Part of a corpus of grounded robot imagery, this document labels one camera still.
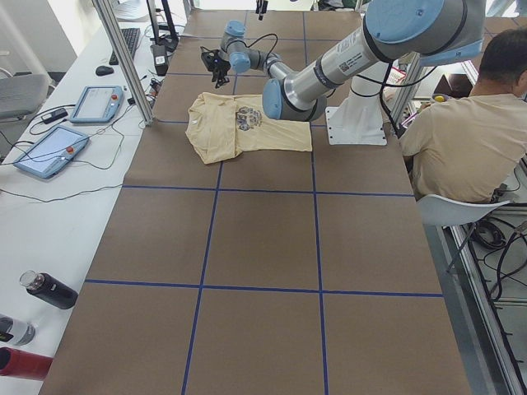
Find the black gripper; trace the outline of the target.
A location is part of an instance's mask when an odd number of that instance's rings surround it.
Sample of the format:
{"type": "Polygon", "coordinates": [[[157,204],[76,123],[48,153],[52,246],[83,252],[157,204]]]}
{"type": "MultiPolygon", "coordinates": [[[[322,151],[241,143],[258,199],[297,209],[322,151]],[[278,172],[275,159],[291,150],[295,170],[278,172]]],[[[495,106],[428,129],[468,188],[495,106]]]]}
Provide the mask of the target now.
{"type": "Polygon", "coordinates": [[[231,65],[229,62],[220,57],[219,49],[208,49],[204,46],[201,49],[201,59],[206,69],[212,74],[212,82],[215,82],[215,87],[220,88],[230,81],[227,76],[231,65]]]}

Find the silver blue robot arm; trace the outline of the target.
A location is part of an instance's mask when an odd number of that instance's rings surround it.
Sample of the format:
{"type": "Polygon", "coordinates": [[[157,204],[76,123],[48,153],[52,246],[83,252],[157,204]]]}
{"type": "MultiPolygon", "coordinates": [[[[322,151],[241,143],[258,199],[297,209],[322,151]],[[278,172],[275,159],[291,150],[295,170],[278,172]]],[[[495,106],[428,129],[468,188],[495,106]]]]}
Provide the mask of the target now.
{"type": "Polygon", "coordinates": [[[392,63],[419,53],[423,66],[458,63],[477,56],[483,45],[484,1],[385,1],[369,3],[361,27],[299,72],[273,52],[246,45],[245,25],[229,21],[219,49],[201,57],[212,82],[228,82],[227,72],[250,69],[269,76],[263,89],[263,111],[270,119],[309,122],[327,103],[327,92],[371,65],[392,63]]]}

